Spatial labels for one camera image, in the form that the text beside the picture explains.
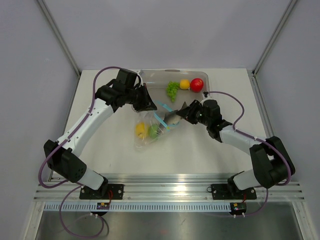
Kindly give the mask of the grey toy fish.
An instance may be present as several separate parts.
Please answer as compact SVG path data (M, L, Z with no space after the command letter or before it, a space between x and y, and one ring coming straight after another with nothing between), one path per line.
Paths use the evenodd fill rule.
M172 128L176 127L180 120L182 119L181 116L177 115L178 110L172 110L168 105L156 101L161 107L163 107L167 112L164 115L164 118L158 116L157 113L153 113L154 118L159 122L157 134L162 135L165 132L169 132Z

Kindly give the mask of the clear zip top bag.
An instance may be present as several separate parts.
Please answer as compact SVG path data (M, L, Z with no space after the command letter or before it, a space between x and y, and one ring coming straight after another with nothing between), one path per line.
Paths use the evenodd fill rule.
M181 117L171 106L156 101L157 110L139 112L135 118L134 146L143 149L166 138L180 124Z

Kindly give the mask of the yellow toy lemon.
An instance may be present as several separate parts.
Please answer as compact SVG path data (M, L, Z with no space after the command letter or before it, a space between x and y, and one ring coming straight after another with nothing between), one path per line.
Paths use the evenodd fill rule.
M149 125L140 122L135 126L135 135L140 139L145 139L148 136Z

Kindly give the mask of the green toy grapes bunch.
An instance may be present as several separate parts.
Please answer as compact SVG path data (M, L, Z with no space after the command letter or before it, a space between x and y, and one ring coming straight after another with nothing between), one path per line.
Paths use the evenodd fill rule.
M177 91L180 88L180 83L175 81L170 81L166 87L166 94L170 98L171 102L174 103L177 97Z

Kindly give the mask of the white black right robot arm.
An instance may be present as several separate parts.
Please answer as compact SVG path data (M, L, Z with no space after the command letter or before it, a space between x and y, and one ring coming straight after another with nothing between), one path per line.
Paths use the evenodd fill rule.
M189 106L178 110L177 115L191 124L206 126L212 139L231 145L250 156L252 168L227 180L226 190L232 198L239 198L246 190L254 187L269 189L281 182L287 184L296 172L279 137L260 139L236 129L232 123L223 119L216 100L194 100Z

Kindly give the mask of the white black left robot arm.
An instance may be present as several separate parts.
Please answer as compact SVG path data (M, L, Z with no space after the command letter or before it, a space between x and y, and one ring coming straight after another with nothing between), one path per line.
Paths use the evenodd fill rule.
M128 104L136 112L155 111L147 86L138 73L115 68L116 78L97 88L92 87L90 106L82 117L56 141L48 140L43 148L45 160L41 165L64 177L65 182L76 183L89 191L90 199L110 196L109 181L87 167L80 155L98 128L119 108Z

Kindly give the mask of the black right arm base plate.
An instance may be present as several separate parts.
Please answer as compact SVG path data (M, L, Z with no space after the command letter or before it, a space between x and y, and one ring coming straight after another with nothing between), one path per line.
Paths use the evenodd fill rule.
M257 194L253 187L231 192L226 183L211 184L206 191L212 195L213 200L256 200Z

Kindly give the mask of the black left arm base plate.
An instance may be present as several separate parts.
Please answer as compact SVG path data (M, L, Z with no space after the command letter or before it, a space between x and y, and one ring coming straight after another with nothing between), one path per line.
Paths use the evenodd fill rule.
M106 185L105 189L93 190L88 186L84 186L80 190L79 198L81 200L122 200L124 195L123 184Z

